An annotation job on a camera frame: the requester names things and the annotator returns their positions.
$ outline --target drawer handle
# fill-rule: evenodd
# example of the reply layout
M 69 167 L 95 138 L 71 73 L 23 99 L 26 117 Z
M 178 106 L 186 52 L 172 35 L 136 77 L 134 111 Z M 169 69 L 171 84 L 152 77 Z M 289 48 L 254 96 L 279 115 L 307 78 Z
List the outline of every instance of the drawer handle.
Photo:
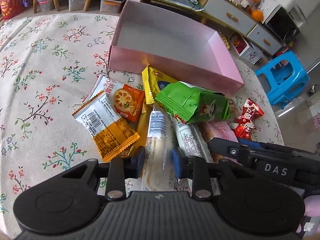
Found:
M 239 21 L 238 18 L 234 17 L 231 13 L 227 13 L 227 16 L 228 16 L 231 20 L 233 20 L 234 22 L 238 22 L 238 21 Z
M 267 41 L 266 39 L 263 39 L 263 42 L 264 42 L 265 44 L 267 44 L 268 46 L 271 46 L 271 43 L 270 43 L 269 41 Z

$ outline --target wooden stool leg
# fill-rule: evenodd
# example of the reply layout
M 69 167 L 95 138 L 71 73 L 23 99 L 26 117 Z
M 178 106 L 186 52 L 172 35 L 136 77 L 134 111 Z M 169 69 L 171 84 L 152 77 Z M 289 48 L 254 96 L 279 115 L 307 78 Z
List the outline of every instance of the wooden stool leg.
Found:
M 206 18 L 206 17 L 202 17 L 201 23 L 202 23 L 202 24 L 205 24 L 206 22 L 207 22 L 207 18 Z
M 83 11 L 86 12 L 89 9 L 91 0 L 85 0 Z
M 60 5 L 59 5 L 59 0 L 53 0 L 54 6 L 56 8 L 56 11 L 60 11 Z
M 33 13 L 37 13 L 38 0 L 33 0 Z

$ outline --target yellow snack package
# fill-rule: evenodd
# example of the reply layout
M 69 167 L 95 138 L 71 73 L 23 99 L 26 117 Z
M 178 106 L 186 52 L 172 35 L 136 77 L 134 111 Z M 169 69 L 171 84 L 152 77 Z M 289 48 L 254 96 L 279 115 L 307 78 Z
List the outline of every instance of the yellow snack package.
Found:
M 171 83 L 177 82 L 177 80 L 155 68 L 147 66 L 142 71 L 142 82 L 146 93 L 147 105 L 151 105 L 155 102 L 154 98 L 162 89 Z
M 89 130 L 104 162 L 110 161 L 140 137 L 114 110 L 104 91 L 72 116 Z
M 142 110 L 137 125 L 137 133 L 140 135 L 140 138 L 131 145 L 130 151 L 128 153 L 129 156 L 134 155 L 139 146 L 146 146 L 151 110 L 152 107 L 147 105 L 146 101 L 144 100 L 142 103 Z

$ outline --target pink object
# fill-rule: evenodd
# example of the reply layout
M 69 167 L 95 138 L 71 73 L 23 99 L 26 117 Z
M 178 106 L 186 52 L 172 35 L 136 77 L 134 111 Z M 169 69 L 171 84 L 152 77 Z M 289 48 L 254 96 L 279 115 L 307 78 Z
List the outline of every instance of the pink object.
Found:
M 298 229 L 297 229 L 297 233 L 300 233 L 301 230 L 302 230 L 302 227 L 301 227 L 301 225 L 299 224 Z
M 147 65 L 190 84 L 234 94 L 244 83 L 217 31 L 180 14 L 128 0 L 109 50 L 113 70 Z
M 313 117 L 313 123 L 316 129 L 320 129 L 320 114 Z
M 319 217 L 320 216 L 320 195 L 306 197 L 304 200 L 306 207 L 305 216 Z
M 215 137 L 228 141 L 238 142 L 236 135 L 230 129 L 226 121 L 211 121 L 207 122 L 207 125 Z

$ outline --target blue plastic stool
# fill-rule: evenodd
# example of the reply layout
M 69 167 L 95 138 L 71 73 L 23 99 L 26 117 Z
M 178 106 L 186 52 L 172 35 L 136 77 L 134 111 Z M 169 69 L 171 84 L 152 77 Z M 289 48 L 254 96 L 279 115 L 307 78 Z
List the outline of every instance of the blue plastic stool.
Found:
M 276 70 L 275 65 L 282 60 L 287 60 L 289 63 Z M 306 70 L 292 51 L 281 54 L 255 73 L 257 76 L 261 74 L 266 76 L 271 86 L 267 93 L 269 102 L 273 106 L 281 104 L 282 109 L 297 98 L 310 81 Z

